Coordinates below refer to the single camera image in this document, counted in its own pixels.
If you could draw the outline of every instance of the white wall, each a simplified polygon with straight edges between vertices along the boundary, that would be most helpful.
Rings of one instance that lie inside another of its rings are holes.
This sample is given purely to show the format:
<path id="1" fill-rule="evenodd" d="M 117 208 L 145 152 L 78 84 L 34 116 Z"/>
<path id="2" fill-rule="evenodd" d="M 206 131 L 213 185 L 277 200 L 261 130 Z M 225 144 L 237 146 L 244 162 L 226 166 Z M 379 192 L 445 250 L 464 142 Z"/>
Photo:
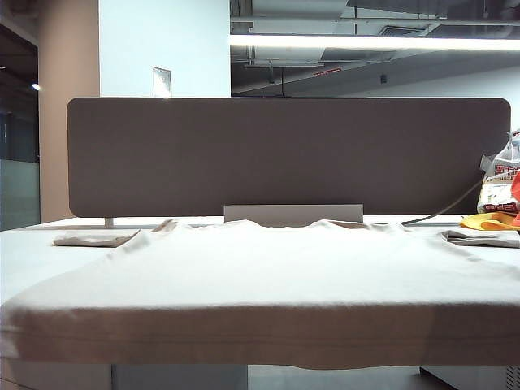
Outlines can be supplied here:
<path id="1" fill-rule="evenodd" d="M 228 0 L 99 0 L 102 96 L 153 96 L 152 67 L 175 97 L 231 96 Z"/>
<path id="2" fill-rule="evenodd" d="M 393 85 L 341 96 L 505 98 L 511 105 L 511 127 L 513 130 L 520 128 L 520 67 Z"/>

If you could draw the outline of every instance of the folded cloth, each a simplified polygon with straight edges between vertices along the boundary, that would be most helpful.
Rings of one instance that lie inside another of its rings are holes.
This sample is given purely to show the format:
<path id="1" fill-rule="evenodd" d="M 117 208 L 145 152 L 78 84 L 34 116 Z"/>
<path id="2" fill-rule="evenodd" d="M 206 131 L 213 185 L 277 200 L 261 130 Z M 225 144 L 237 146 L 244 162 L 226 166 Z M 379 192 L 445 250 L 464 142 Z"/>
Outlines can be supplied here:
<path id="1" fill-rule="evenodd" d="M 93 246 L 104 248 L 117 248 L 133 238 L 139 231 L 126 236 L 120 234 L 78 234 L 77 232 L 69 232 L 63 236 L 54 239 L 53 244 L 56 246 Z"/>
<path id="2" fill-rule="evenodd" d="M 498 246 L 502 248 L 520 248 L 520 235 L 516 232 L 500 232 L 489 234 L 483 232 L 461 232 L 458 230 L 447 230 L 440 233 L 447 242 L 455 245 L 485 245 Z"/>
<path id="3" fill-rule="evenodd" d="M 476 230 L 518 230 L 520 226 L 514 226 L 514 214 L 497 211 L 495 213 L 484 213 L 468 215 L 461 221 L 464 228 Z"/>

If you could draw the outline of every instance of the metal stand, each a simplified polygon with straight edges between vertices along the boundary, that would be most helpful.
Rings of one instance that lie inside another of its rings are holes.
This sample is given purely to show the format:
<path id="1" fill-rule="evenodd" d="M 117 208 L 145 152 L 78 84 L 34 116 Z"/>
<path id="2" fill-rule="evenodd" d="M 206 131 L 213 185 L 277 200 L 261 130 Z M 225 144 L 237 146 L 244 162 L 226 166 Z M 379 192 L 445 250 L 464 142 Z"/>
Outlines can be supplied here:
<path id="1" fill-rule="evenodd" d="M 114 227 L 113 218 L 105 218 L 105 229 L 112 229 Z"/>

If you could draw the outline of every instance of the yellow cloth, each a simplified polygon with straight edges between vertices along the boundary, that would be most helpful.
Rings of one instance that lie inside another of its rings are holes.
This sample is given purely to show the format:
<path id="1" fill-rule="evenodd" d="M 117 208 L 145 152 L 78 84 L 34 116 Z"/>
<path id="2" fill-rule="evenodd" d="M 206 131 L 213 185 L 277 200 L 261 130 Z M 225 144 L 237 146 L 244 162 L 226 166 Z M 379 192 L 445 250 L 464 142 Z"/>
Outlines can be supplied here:
<path id="1" fill-rule="evenodd" d="M 518 230 L 520 226 L 513 226 L 514 214 L 496 213 L 468 215 L 461 221 L 464 228 L 476 230 Z"/>

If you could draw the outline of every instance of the desk leg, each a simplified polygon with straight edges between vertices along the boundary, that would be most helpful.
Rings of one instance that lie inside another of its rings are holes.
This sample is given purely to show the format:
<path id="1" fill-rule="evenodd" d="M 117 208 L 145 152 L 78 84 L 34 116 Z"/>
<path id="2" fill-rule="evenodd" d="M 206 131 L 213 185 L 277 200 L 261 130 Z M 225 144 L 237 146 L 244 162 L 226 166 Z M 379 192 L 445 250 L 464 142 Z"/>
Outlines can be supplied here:
<path id="1" fill-rule="evenodd" d="M 246 365 L 148 364 L 112 366 L 112 390 L 186 388 L 189 390 L 247 390 Z"/>

